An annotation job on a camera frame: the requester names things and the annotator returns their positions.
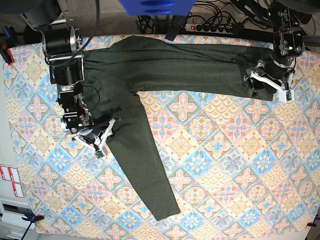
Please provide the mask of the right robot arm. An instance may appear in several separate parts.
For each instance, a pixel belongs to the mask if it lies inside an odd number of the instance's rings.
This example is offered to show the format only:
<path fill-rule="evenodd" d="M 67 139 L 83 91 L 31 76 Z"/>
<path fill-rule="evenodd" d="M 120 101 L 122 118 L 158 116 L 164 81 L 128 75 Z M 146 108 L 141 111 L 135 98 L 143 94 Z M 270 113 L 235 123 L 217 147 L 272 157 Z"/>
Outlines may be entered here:
<path fill-rule="evenodd" d="M 61 19 L 56 0 L 24 0 L 19 3 L 21 15 L 31 29 L 42 34 L 42 51 L 49 67 L 50 82 L 57 86 L 57 102 L 63 109 L 61 126 L 71 139 L 90 149 L 96 158 L 108 154 L 106 143 L 113 126 L 120 121 L 116 108 L 105 110 L 102 101 L 94 106 L 84 102 L 87 84 L 83 49 L 87 43 L 79 31 Z"/>

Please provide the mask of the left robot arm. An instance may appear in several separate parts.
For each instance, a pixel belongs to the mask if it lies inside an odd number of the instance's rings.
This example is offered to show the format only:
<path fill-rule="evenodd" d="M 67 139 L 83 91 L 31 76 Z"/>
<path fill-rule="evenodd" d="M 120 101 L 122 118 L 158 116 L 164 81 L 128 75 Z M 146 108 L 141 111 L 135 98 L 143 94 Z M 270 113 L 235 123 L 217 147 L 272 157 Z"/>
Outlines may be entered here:
<path fill-rule="evenodd" d="M 275 1 L 267 9 L 253 0 L 245 0 L 244 4 L 273 32 L 273 50 L 262 54 L 253 68 L 246 70 L 243 80 L 248 84 L 250 98 L 257 98 L 258 92 L 270 90 L 278 93 L 281 102 L 293 101 L 294 90 L 291 88 L 296 62 L 305 50 L 302 29 L 294 17 L 299 12 Z"/>

